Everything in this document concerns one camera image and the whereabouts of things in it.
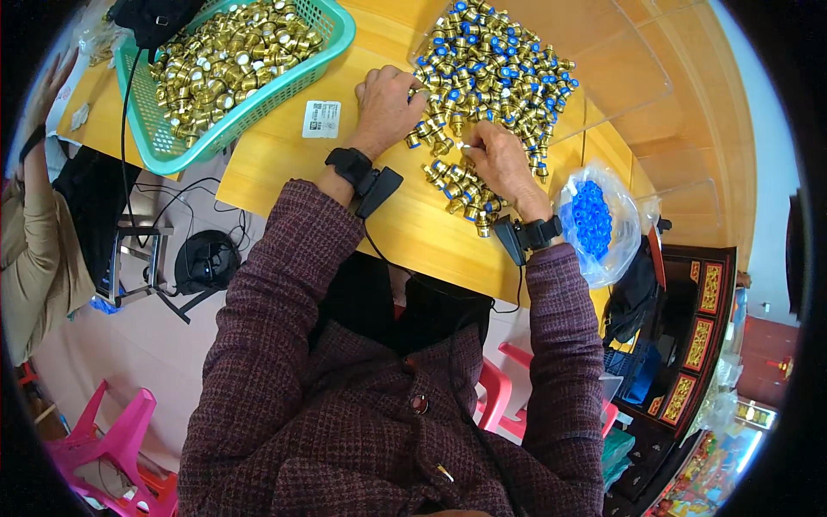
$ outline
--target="white wall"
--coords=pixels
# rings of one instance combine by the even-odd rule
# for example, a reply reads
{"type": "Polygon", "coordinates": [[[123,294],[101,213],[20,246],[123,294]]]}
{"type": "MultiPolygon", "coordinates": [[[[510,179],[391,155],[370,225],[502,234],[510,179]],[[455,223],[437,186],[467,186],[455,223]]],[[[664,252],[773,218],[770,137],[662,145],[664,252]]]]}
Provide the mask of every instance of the white wall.
{"type": "Polygon", "coordinates": [[[786,293],[786,220],[790,196],[799,186],[792,134],[775,89],[738,23],[719,0],[710,0],[710,6],[735,54],[753,118],[758,188],[747,313],[798,326],[786,293]],[[769,312],[764,303],[770,304],[769,312]]]}

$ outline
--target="purple checkered jacket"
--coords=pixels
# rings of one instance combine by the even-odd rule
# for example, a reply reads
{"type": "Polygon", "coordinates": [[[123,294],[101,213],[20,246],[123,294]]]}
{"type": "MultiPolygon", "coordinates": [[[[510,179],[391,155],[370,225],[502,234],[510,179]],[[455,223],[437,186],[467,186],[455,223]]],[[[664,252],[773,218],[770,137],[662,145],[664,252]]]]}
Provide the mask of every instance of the purple checkered jacket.
{"type": "MultiPolygon", "coordinates": [[[[315,185],[282,190],[218,312],[181,458],[182,515],[513,514],[452,397],[449,340],[412,354],[412,369],[330,323],[308,353],[318,304],[363,237],[361,221],[315,185]]],[[[603,365],[588,287],[567,244],[535,253],[526,278],[534,359],[523,445],[488,432],[485,440],[528,515],[599,515],[603,365]]],[[[455,383],[473,411],[476,326],[454,348],[455,383]]]]}

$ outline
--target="hand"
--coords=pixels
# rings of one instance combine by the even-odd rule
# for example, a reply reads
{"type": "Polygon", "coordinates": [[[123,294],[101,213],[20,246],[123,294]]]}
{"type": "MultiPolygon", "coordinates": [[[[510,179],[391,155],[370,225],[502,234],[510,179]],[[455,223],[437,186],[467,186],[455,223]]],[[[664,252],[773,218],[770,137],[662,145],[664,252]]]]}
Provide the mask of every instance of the hand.
{"type": "Polygon", "coordinates": [[[28,138],[38,126],[45,124],[52,104],[55,103],[57,93],[63,86],[63,83],[69,78],[69,74],[72,73],[72,69],[74,68],[74,62],[77,60],[78,49],[74,49],[66,65],[58,72],[57,65],[60,63],[60,55],[57,55],[55,61],[46,71],[45,77],[35,87],[35,92],[31,96],[31,104],[26,111],[26,119],[23,121],[26,138],[28,138]]]}
{"type": "Polygon", "coordinates": [[[408,91],[422,87],[419,79],[393,65],[369,71],[356,86],[359,124],[343,147],[355,147],[373,161],[402,141],[422,118],[428,100],[418,93],[408,102],[408,91]]]}
{"type": "Polygon", "coordinates": [[[552,218],[548,196],[531,176],[516,135],[484,120],[474,127],[468,145],[462,151],[474,161],[476,173],[495,194],[513,204],[524,221],[552,218]]]}

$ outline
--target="black wristband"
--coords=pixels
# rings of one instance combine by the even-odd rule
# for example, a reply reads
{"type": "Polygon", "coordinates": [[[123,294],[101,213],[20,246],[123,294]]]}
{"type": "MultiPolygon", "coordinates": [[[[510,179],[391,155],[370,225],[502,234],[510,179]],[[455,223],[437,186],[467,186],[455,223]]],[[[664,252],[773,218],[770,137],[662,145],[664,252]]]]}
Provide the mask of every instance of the black wristband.
{"type": "Polygon", "coordinates": [[[35,148],[37,144],[41,142],[41,140],[46,138],[46,125],[41,124],[40,126],[35,128],[35,131],[32,132],[29,139],[26,140],[26,144],[23,145],[22,151],[20,151],[20,163],[26,159],[26,156],[31,152],[32,149],[35,148]]]}

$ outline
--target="label sticker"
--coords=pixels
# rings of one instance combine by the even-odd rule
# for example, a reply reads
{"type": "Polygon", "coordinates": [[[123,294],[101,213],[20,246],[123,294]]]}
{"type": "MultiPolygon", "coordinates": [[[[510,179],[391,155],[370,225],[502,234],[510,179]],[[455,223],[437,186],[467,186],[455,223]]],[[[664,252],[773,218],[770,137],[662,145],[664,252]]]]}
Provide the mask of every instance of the label sticker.
{"type": "Polygon", "coordinates": [[[339,136],[339,114],[342,103],[308,101],[304,109],[302,138],[336,138],[339,136]]]}

